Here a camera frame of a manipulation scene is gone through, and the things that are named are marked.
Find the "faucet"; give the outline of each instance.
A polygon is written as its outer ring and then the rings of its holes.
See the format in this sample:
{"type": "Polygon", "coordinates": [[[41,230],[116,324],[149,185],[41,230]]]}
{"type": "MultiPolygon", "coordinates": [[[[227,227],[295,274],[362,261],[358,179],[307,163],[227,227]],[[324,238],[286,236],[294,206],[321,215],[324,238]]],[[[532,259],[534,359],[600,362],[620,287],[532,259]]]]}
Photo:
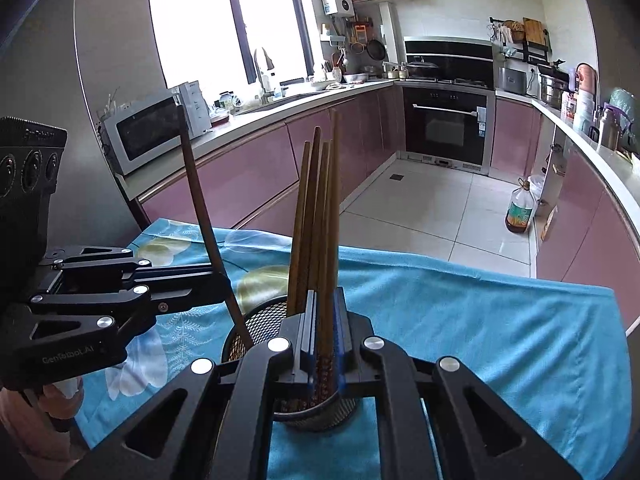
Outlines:
{"type": "Polygon", "coordinates": [[[258,63],[258,48],[254,50],[254,66],[255,66],[255,73],[257,75],[257,79],[260,82],[260,86],[262,87],[262,95],[260,97],[260,102],[261,104],[265,105],[269,102],[269,97],[273,97],[274,92],[273,90],[267,90],[265,88],[263,76],[267,76],[268,72],[274,69],[274,65],[273,65],[273,61],[269,57],[269,54],[267,54],[267,51],[264,49],[264,47],[260,47],[260,50],[262,50],[262,54],[264,55],[264,60],[266,63],[266,72],[261,68],[260,63],[258,63]]]}

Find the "toaster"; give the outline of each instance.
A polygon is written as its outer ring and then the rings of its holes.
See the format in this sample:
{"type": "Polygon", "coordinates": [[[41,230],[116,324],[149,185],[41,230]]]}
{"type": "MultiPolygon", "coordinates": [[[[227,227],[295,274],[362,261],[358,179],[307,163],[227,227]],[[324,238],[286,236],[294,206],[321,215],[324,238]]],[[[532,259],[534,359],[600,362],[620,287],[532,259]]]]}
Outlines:
{"type": "Polygon", "coordinates": [[[527,94],[527,73],[512,68],[500,67],[498,86],[505,92],[527,94]]]}

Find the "chopstick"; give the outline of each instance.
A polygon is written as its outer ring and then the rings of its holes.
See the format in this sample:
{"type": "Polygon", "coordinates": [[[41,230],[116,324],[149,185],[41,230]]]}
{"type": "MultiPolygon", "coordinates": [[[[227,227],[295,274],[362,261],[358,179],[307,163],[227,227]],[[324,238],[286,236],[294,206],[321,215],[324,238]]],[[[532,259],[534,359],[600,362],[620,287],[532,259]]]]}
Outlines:
{"type": "Polygon", "coordinates": [[[338,285],[338,231],[340,229],[340,136],[338,115],[331,110],[331,157],[326,196],[326,269],[321,291],[321,316],[318,329],[318,353],[330,358],[334,350],[334,290],[338,285]]]}
{"type": "Polygon", "coordinates": [[[326,226],[326,192],[327,192],[327,176],[330,156],[330,144],[322,143],[322,151],[320,155],[320,172],[318,175],[318,192],[316,193],[316,210],[314,216],[314,229],[311,238],[311,257],[309,261],[309,281],[308,288],[318,291],[319,285],[319,259],[321,252],[324,252],[326,243],[325,226],[326,226]]]}
{"type": "Polygon", "coordinates": [[[309,160],[309,175],[306,181],[305,214],[302,221],[300,239],[300,260],[297,269],[296,283],[296,313],[305,311],[306,292],[309,281],[309,257],[311,255],[311,238],[313,234],[314,218],[316,216],[316,189],[318,184],[318,156],[320,152],[320,128],[316,126],[314,139],[311,144],[311,158],[309,160]]]}
{"type": "Polygon", "coordinates": [[[298,291],[298,268],[300,266],[302,223],[305,216],[306,182],[309,174],[310,152],[311,143],[306,141],[302,154],[302,166],[300,167],[298,201],[296,203],[296,217],[293,224],[293,238],[291,239],[291,261],[289,263],[289,285],[287,287],[287,317],[293,316],[297,312],[297,295],[304,294],[306,297],[306,291],[298,291]]]}
{"type": "Polygon", "coordinates": [[[307,291],[316,291],[318,355],[329,359],[334,352],[334,290],[338,282],[340,227],[340,137],[334,110],[331,129],[332,140],[323,142],[322,150],[317,126],[310,149],[309,143],[305,143],[287,296],[287,315],[293,316],[305,311],[307,291]]]}
{"type": "MultiPolygon", "coordinates": [[[[200,232],[202,232],[202,239],[204,241],[204,247],[209,255],[209,261],[211,267],[221,274],[226,276],[225,265],[222,263],[222,257],[220,257],[220,251],[218,250],[218,243],[216,242],[216,236],[213,234],[213,228],[211,227],[211,220],[209,219],[209,213],[207,212],[207,204],[204,201],[202,194],[202,188],[200,187],[200,179],[198,178],[198,170],[196,168],[196,162],[193,158],[193,151],[191,149],[191,141],[189,139],[189,127],[187,126],[187,119],[183,106],[178,106],[178,121],[180,125],[180,144],[182,145],[182,156],[184,157],[184,169],[187,173],[187,181],[189,183],[189,191],[191,192],[191,199],[193,200],[193,208],[196,211],[196,218],[200,225],[200,232]]],[[[229,311],[231,319],[236,327],[236,332],[240,336],[244,348],[248,350],[254,345],[251,339],[249,330],[244,323],[244,317],[238,306],[236,295],[231,289],[229,297],[225,300],[226,309],[229,311]]]]}
{"type": "Polygon", "coordinates": [[[327,173],[325,175],[325,188],[326,192],[324,195],[324,218],[322,219],[322,247],[319,250],[319,286],[318,286],[318,328],[317,328],[317,336],[316,341],[318,343],[318,355],[326,356],[331,354],[333,347],[333,315],[331,312],[330,303],[327,302],[328,297],[328,289],[330,277],[327,273],[327,263],[328,257],[330,256],[328,253],[328,230],[329,230],[329,218],[330,214],[330,206],[331,206],[331,196],[332,196],[332,186],[331,186],[331,174],[334,166],[334,158],[332,157],[332,144],[331,140],[328,147],[328,168],[327,173]]]}

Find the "sticker label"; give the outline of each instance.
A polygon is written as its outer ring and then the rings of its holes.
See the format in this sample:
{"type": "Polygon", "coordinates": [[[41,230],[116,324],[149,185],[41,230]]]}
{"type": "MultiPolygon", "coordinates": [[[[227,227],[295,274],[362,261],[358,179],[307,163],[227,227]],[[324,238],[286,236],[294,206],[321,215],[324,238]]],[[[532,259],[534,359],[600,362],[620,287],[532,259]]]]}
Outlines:
{"type": "Polygon", "coordinates": [[[512,202],[507,211],[507,222],[514,227],[525,228],[529,223],[532,210],[533,209],[525,207],[518,207],[512,202]]]}

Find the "utensil holder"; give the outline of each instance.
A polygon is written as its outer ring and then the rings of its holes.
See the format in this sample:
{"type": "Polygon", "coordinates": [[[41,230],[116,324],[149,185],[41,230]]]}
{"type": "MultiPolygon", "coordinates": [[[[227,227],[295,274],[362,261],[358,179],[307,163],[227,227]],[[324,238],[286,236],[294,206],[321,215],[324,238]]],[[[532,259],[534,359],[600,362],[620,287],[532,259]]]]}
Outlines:
{"type": "MultiPolygon", "coordinates": [[[[280,331],[280,323],[287,314],[287,297],[281,296],[265,301],[244,316],[244,321],[254,344],[276,337],[280,331]]],[[[235,328],[232,328],[222,347],[222,362],[233,361],[244,357],[246,350],[235,328]]],[[[316,404],[299,412],[274,412],[273,420],[283,422],[301,431],[325,431],[344,423],[357,408],[359,398],[347,398],[338,391],[316,404]]]]}

